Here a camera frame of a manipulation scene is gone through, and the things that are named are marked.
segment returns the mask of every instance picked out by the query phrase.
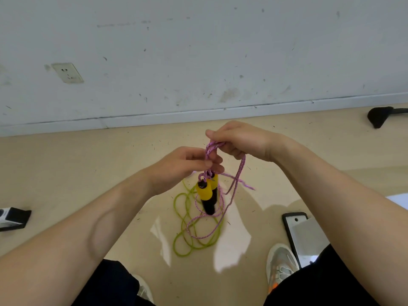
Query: forearm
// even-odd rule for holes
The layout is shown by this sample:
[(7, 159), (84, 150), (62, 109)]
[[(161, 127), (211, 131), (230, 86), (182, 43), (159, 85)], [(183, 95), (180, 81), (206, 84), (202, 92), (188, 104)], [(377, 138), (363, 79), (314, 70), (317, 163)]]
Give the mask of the forearm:
[(291, 139), (275, 158), (365, 289), (379, 303), (406, 305), (408, 211)]
[(0, 258), (4, 305), (71, 305), (150, 198), (143, 172)]

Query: jump rope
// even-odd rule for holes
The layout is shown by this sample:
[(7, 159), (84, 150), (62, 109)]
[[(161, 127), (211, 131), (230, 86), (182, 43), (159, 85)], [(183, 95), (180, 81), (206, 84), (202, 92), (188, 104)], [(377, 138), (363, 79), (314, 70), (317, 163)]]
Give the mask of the jump rope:
[[(209, 155), (212, 151), (223, 146), (224, 144), (225, 142), (210, 142), (206, 147), (205, 159), (209, 158)], [(242, 158), (241, 163), (239, 164), (239, 168), (235, 176), (232, 176), (227, 173), (221, 173), (221, 175), (233, 179), (231, 186), (229, 187), (226, 193), (223, 191), (218, 182), (219, 174), (213, 170), (207, 170), (199, 174), (198, 181), (192, 188), (187, 187), (186, 183), (183, 180), (183, 185), (186, 188), (187, 192), (179, 193), (174, 198), (173, 201), (174, 210), (178, 217), (181, 219), (181, 231), (176, 235), (173, 241), (173, 251), (177, 256), (186, 257), (190, 255), (193, 250), (208, 248), (217, 242), (221, 234), (224, 216), (228, 210), (228, 207), (232, 205), (235, 192), (237, 191), (238, 188), (238, 183), (240, 182), (244, 187), (248, 189), (255, 190), (251, 186), (248, 186), (243, 180), (239, 179), (239, 176), (241, 175), (244, 165), (245, 155)], [(232, 188), (234, 188), (234, 190), (232, 191), (231, 200), (229, 204), (226, 207), (224, 207), (225, 206), (224, 195), (227, 195), (232, 190)], [(179, 197), (185, 197), (184, 206), (186, 209), (186, 214), (184, 216), (182, 216), (177, 210), (176, 205), (177, 199)], [(200, 214), (196, 217), (191, 217), (190, 215), (191, 202), (193, 199), (197, 210), (200, 212)], [(216, 223), (215, 228), (206, 236), (197, 236), (197, 229), (195, 226), (200, 219), (206, 217), (211, 217), (214, 219)], [(189, 251), (187, 251), (186, 253), (180, 253), (176, 249), (176, 242), (180, 237), (183, 237), (183, 240), (190, 248)], [(203, 242), (202, 239), (205, 239), (207, 237), (210, 237), (210, 239), (207, 242)]]

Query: left hand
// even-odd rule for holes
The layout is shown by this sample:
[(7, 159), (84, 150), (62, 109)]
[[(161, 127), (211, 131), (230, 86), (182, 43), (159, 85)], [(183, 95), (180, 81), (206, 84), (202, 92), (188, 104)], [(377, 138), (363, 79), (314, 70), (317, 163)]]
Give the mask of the left hand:
[(211, 153), (209, 158), (205, 160), (205, 149), (179, 147), (142, 171), (152, 186), (153, 195), (158, 195), (170, 190), (195, 170), (212, 169), (223, 173), (222, 158), (216, 153)]

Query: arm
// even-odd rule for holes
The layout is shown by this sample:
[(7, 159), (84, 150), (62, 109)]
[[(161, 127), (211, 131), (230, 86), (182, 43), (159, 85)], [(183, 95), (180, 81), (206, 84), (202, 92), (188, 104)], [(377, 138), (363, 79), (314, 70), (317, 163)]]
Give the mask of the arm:
[(221, 150), (275, 162), (360, 284), (381, 304), (408, 304), (408, 211), (284, 135), (230, 122), (207, 136)]
[(194, 170), (224, 170), (220, 157), (204, 157), (204, 149), (180, 147), (1, 257), (2, 304), (71, 305), (150, 197)]

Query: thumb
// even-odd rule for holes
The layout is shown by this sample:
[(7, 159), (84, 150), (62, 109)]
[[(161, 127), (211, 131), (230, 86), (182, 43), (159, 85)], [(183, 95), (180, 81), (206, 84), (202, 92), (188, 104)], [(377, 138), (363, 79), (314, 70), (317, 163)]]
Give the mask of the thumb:
[(187, 160), (186, 168), (189, 171), (203, 171), (208, 170), (213, 165), (211, 160)]
[(225, 130), (225, 131), (213, 131), (207, 130), (205, 131), (205, 135), (215, 142), (232, 142), (234, 132), (233, 130)]

